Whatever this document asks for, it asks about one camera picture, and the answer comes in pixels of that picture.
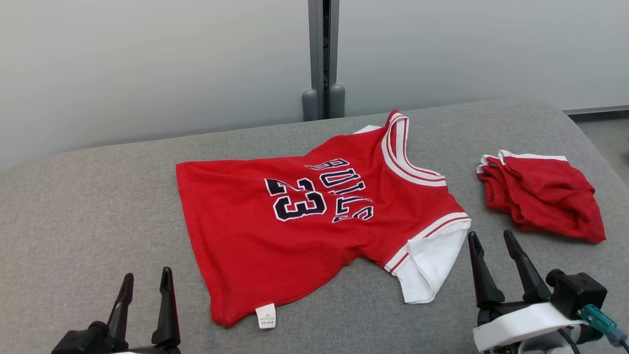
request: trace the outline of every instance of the gray fabric surface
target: gray fabric surface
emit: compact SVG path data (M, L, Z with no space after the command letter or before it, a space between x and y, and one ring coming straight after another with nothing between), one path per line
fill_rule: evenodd
M541 274L585 271L609 289L604 310L629 329L629 191L558 109L490 101L405 112L410 161L447 177L472 217L507 299L522 289L502 231L507 215L484 204L475 175L482 154L566 155L596 188L608 240L593 246L516 231ZM342 118L99 147L0 174L0 343L7 353L50 353L70 329L106 321L120 283L135 274L127 341L147 345L157 325L163 266L174 272L184 353L475 353L477 309L465 244L437 295L406 305L397 279L357 260L313 294L277 309L272 331L249 316L232 329L211 322L209 295L181 211L174 166L188 160L305 154L336 134L386 115ZM583 353L612 353L605 340Z

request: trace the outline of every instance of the folded red shorts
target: folded red shorts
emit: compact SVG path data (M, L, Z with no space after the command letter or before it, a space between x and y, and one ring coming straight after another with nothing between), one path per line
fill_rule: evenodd
M498 157L483 156L481 163L477 174L486 186L487 206L510 214L518 228L592 243L605 240L594 188L564 156L500 150Z

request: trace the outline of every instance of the clothing tag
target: clothing tag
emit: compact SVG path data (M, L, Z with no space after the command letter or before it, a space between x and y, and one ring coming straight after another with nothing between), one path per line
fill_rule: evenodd
M260 328L275 328L275 304L258 307L255 313L258 314L258 325Z

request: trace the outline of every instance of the striped trim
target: striped trim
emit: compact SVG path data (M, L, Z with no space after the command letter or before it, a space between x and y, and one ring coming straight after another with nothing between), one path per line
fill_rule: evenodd
M452 226L456 223L463 221L472 221L466 213L451 213L444 215L423 229L419 234L415 235L412 239L423 239L430 237L435 233L439 233L446 227ZM409 260L408 258L408 243L405 243L402 248L384 265L384 269L389 273L395 275L394 271L397 267L401 266Z
M387 132L382 138L384 162L398 176L418 185L445 186L445 177L429 169L411 165L406 157L408 117L397 110L391 112Z

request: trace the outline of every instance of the bulls jersey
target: bulls jersey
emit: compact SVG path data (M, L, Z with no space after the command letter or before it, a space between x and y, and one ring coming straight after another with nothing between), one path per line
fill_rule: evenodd
M304 297L358 257L432 301L470 218L445 178L406 157L409 120L332 137L305 156L186 162L177 182L212 319ZM391 289L391 296L396 292Z

